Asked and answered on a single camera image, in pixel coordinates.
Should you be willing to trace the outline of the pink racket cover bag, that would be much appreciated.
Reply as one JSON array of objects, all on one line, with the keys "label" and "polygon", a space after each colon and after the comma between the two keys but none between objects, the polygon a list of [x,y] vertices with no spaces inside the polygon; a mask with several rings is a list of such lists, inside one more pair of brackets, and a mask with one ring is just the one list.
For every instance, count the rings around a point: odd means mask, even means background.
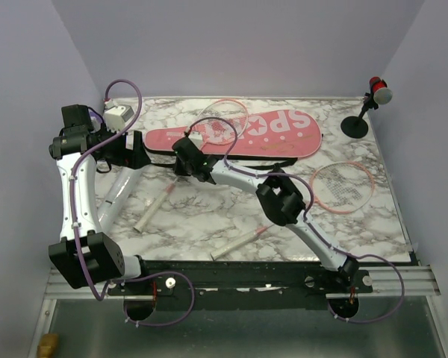
[{"label": "pink racket cover bag", "polygon": [[206,154],[222,155],[230,150],[233,157],[303,158],[321,146],[323,135],[313,117],[298,110],[274,110],[249,115],[246,130],[235,147],[205,146]]}]

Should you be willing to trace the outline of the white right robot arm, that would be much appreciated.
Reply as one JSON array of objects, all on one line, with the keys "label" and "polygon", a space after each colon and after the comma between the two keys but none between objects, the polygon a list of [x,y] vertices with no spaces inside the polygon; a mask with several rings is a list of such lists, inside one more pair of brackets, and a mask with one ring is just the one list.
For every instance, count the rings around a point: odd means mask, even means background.
[{"label": "white right robot arm", "polygon": [[292,182],[299,177],[280,168],[264,172],[232,165],[225,157],[218,160],[203,154],[187,137],[176,141],[172,149],[187,175],[203,183],[225,185],[254,194],[273,224],[291,230],[317,255],[322,267],[330,271],[329,285],[333,290],[345,292],[354,286],[358,261],[344,252],[312,218],[309,211],[314,194],[309,184],[305,186],[310,201],[305,203],[302,193]]}]

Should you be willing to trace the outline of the grey shuttlecock tube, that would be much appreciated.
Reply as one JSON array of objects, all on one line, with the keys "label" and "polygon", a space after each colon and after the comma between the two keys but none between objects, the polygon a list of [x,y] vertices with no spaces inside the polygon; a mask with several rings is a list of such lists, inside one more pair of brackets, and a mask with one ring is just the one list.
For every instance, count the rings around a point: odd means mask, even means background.
[{"label": "grey shuttlecock tube", "polygon": [[137,185],[142,173],[143,169],[125,167],[117,175],[103,202],[98,206],[98,219],[103,233],[109,234],[113,223],[121,212],[131,191]]}]

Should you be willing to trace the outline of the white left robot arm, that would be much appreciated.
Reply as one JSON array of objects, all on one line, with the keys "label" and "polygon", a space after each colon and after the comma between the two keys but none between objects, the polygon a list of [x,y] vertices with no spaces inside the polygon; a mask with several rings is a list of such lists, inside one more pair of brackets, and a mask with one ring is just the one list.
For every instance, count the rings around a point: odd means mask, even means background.
[{"label": "white left robot arm", "polygon": [[[112,101],[106,103],[102,116],[81,104],[61,111],[64,126],[49,152],[60,173],[63,222],[59,243],[49,246],[49,258],[73,289],[120,279],[132,293],[141,295],[150,287],[149,274],[141,269],[139,257],[124,255],[108,236],[144,167],[151,163],[141,132],[133,133],[132,148],[127,147],[125,135],[113,138],[134,111]],[[122,169],[100,205],[95,191],[99,161]]]}]

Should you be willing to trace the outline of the pink badminton racket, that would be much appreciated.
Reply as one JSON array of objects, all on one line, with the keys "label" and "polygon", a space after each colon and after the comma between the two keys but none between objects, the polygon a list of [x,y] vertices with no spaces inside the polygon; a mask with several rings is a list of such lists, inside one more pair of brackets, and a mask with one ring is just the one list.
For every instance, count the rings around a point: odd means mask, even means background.
[{"label": "pink badminton racket", "polygon": [[246,130],[249,122],[249,111],[240,101],[224,98],[208,105],[197,115],[197,124],[193,127],[155,129],[145,135],[144,144],[153,151],[164,151],[185,135],[191,128],[200,132],[205,146],[228,145],[234,138],[239,137]]},{"label": "pink badminton racket", "polygon": [[[275,168],[280,168],[284,171],[280,165],[274,165],[272,168],[267,170],[250,168],[246,166],[243,167],[246,169],[264,172],[270,172]],[[354,162],[333,163],[316,170],[308,181],[299,177],[298,180],[293,179],[292,182],[302,193],[305,203],[310,201],[308,188],[305,185],[310,185],[310,188],[314,194],[314,203],[311,208],[317,204],[324,210],[328,210],[329,212],[336,214],[354,213],[364,207],[373,196],[375,187],[372,175],[363,166],[360,166]],[[240,189],[237,190],[253,195],[257,199],[254,194],[244,192]]]}]

